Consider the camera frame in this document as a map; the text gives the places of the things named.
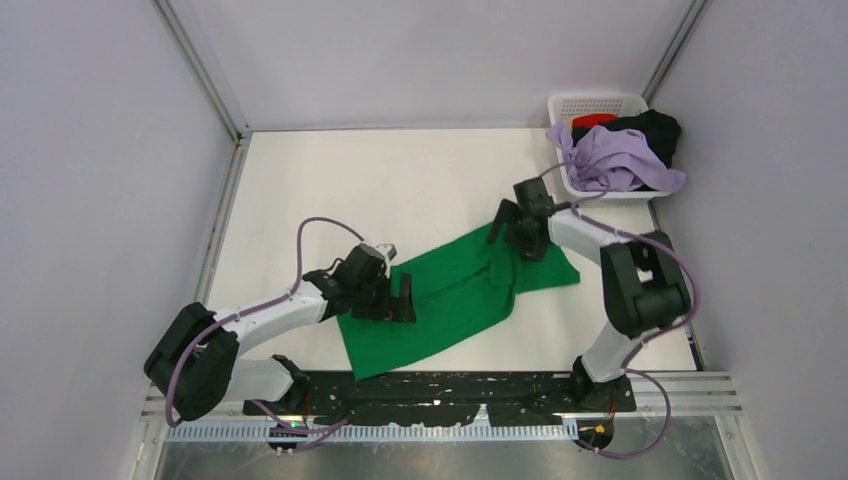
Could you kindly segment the green t shirt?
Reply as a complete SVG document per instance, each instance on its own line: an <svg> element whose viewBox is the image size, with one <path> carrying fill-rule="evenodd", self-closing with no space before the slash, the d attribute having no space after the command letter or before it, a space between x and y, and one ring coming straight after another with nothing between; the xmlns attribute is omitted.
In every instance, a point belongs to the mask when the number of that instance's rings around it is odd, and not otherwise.
<svg viewBox="0 0 848 480"><path fill-rule="evenodd" d="M504 239L489 242L490 230L484 224L392 268L394 288L401 274L411 276L415 322L338 316L355 379L406 367L487 330L512 314L520 294L579 283L561 248L525 260Z"/></svg>

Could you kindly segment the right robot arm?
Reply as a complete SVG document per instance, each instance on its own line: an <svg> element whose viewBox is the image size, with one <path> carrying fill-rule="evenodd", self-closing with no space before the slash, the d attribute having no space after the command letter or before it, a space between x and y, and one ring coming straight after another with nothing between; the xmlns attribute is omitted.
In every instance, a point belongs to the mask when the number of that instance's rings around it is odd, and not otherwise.
<svg viewBox="0 0 848 480"><path fill-rule="evenodd" d="M498 206L488 242L502 240L533 262L552 247L566 248L600 269L607 322L574 361L568 381L571 401L596 410L619 385L637 346L690 314L694 300L680 259L664 232L632 234L604 224L574 203L555 202L539 177L513 191Z"/></svg>

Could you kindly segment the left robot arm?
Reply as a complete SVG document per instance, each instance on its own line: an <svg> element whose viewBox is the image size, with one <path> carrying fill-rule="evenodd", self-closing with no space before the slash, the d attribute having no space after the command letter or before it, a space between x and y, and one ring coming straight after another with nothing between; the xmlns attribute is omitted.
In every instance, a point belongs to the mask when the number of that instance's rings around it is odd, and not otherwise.
<svg viewBox="0 0 848 480"><path fill-rule="evenodd" d="M392 244L360 243L334 266L301 274L276 297L213 311L183 307L146 359L143 371L165 397L167 423L197 420L219 404L268 402L284 414L307 398L293 362L247 353L294 329L340 315L413 323L413 277L391 270Z"/></svg>

